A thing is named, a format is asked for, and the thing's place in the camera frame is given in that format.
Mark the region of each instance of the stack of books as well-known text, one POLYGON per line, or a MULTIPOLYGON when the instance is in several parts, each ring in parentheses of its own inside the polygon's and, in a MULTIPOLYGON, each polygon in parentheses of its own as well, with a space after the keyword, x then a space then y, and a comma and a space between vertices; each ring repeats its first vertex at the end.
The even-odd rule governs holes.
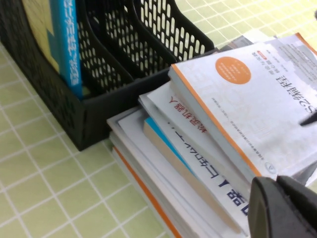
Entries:
POLYGON ((169 77, 108 120, 113 155, 171 237, 249 237, 253 178, 316 168, 317 53, 252 31, 169 77))

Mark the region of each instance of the green tiled surface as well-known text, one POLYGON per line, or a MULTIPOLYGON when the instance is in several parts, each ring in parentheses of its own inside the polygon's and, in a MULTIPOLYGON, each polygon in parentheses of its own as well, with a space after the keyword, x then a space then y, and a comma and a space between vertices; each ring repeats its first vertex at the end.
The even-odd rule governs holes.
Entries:
MULTIPOLYGON (((257 28, 317 48, 315 0, 177 0, 221 47, 257 28)), ((0 45, 0 237, 165 238, 104 141, 79 153, 0 45)), ((317 184, 312 186, 317 191, 317 184)))

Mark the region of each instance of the orange stripe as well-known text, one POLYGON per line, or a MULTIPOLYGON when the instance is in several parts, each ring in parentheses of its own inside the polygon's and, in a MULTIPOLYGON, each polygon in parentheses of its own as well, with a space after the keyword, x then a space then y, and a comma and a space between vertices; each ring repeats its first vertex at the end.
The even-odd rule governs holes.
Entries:
POLYGON ((126 161, 126 159, 123 157, 123 155, 120 153, 120 151, 114 147, 115 151, 118 153, 119 157, 123 161, 123 163, 126 165, 130 173, 133 175, 134 179, 138 182, 139 186, 142 188, 143 192, 146 194, 146 196, 149 198, 153 206, 155 207, 156 211, 159 213, 160 217, 164 220, 168 228, 172 231, 173 235, 176 238, 182 238, 182 236, 179 234, 178 230, 175 228, 173 223, 170 221, 168 216, 163 211, 162 207, 160 206, 159 202, 156 200, 156 198, 152 195, 152 193, 149 191, 149 189, 146 187, 146 185, 142 182, 140 177, 137 175, 137 173, 133 170, 133 168, 129 165, 129 163, 126 161))
POLYGON ((301 42, 303 42, 305 46, 307 46, 312 52, 314 52, 315 55, 317 55, 317 51, 311 47, 310 44, 308 44, 308 42, 302 37, 300 33, 296 33, 295 35, 301 40, 301 42))
POLYGON ((200 98, 200 96, 196 93, 194 88, 191 86, 191 84, 188 82, 188 80, 185 78, 185 76, 182 74, 182 72, 179 70, 179 68, 175 64, 173 64, 172 67, 175 70, 175 72, 178 74, 180 79, 183 81, 185 86, 188 88, 188 90, 191 92, 191 94, 194 96, 194 98, 197 100, 197 102, 200 104, 200 106, 203 108, 205 113, 209 116, 209 118, 217 126, 218 130, 227 139, 227 141, 232 145, 232 147, 240 154, 240 156, 242 157, 244 162, 250 167, 250 169, 254 172, 254 174, 257 177, 262 176, 261 173, 258 171, 258 169, 251 162, 251 160, 247 157, 247 155, 242 151, 242 149, 237 145, 237 143, 229 136, 227 131, 221 126, 221 124, 216 119, 216 117, 211 113, 209 108, 206 106, 206 104, 203 102, 203 100, 200 98))

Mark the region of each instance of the book spine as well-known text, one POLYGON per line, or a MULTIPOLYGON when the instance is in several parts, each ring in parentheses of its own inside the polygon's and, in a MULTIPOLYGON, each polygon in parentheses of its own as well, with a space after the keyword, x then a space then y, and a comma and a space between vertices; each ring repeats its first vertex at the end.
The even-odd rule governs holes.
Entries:
POLYGON ((164 141, 164 143, 169 147, 169 149, 175 154, 175 156, 184 164, 184 166, 190 171, 190 173, 196 177, 195 173, 188 165, 188 163, 183 159, 183 157, 176 151, 172 143, 168 138, 163 134, 158 125, 154 122, 152 118, 147 118, 145 122, 155 131, 155 133, 164 141))
POLYGON ((82 99, 82 80, 80 71, 80 57, 77 31, 77 16, 75 0, 59 0, 59 26, 61 32, 62 67, 67 85, 71 91, 82 99))

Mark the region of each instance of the orange circle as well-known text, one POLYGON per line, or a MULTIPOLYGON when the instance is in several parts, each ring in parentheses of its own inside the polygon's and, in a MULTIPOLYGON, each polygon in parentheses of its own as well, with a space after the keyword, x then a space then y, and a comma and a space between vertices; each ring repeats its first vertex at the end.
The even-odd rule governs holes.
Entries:
POLYGON ((230 83, 245 84, 251 79, 249 68, 233 57, 221 57, 216 61, 216 70, 222 78, 230 83))

